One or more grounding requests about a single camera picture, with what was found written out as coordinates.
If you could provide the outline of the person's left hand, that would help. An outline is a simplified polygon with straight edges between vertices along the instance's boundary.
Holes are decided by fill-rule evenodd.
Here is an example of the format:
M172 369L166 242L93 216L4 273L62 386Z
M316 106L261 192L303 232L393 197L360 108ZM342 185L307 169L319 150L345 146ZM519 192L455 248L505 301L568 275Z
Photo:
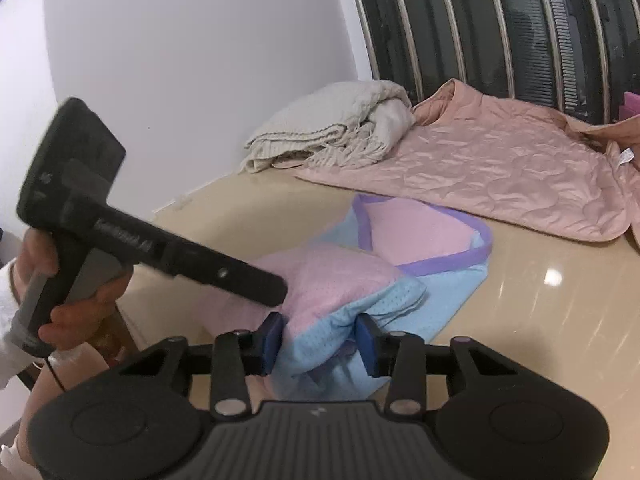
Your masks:
M20 254L12 264L12 294L22 304L30 280L35 274L49 278L58 272L58 254L46 232L29 228L23 238ZM58 350L70 350L89 340L116 308L116 301L126 292L132 270L119 274L96 292L80 301L55 307L51 322L39 329L39 337Z

